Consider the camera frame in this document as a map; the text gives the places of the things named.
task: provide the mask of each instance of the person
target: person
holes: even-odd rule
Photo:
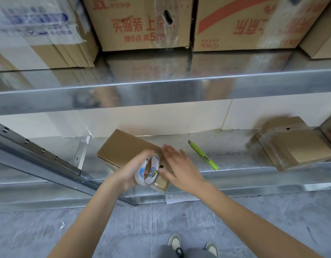
[[[204,202],[258,258],[321,257],[205,181],[184,151],[178,152],[168,145],[164,145],[162,151],[173,173],[162,168],[159,169],[160,174],[179,189],[195,195]],[[116,200],[121,193],[136,185],[134,174],[143,161],[153,154],[154,151],[144,150],[119,171],[109,176],[50,252],[48,258],[92,257]],[[190,249],[184,253],[181,238],[175,234],[169,239],[168,245],[159,248],[157,258],[177,258],[184,255],[189,258],[219,257],[218,248],[214,243],[207,243],[204,250]]]

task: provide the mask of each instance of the tape roll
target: tape roll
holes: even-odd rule
[[[144,178],[145,168],[147,163],[151,161],[150,173]],[[159,169],[159,156],[157,154],[148,156],[140,166],[138,172],[134,175],[135,181],[142,186],[150,186],[156,180]]]

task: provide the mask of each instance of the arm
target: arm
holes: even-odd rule
[[[116,200],[121,193],[135,185],[134,174],[143,161],[153,154],[152,150],[144,150],[109,176],[47,257],[92,257]]]
[[[206,182],[186,153],[163,146],[174,174],[160,169],[175,186],[202,200],[258,258],[321,258],[312,249],[254,214]]]

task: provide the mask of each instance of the concrete floor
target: concrete floor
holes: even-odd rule
[[[237,202],[331,258],[331,191],[238,197]],[[81,208],[0,214],[0,257],[46,257]],[[65,227],[61,230],[62,221]],[[208,241],[220,257],[255,257],[202,202],[116,207],[94,257],[155,257],[178,233],[184,249]]]

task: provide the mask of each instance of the person's right hand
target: person's right hand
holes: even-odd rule
[[[165,168],[160,168],[159,172],[179,189],[195,195],[205,180],[187,154],[183,150],[177,152],[166,144],[162,151],[174,174]]]

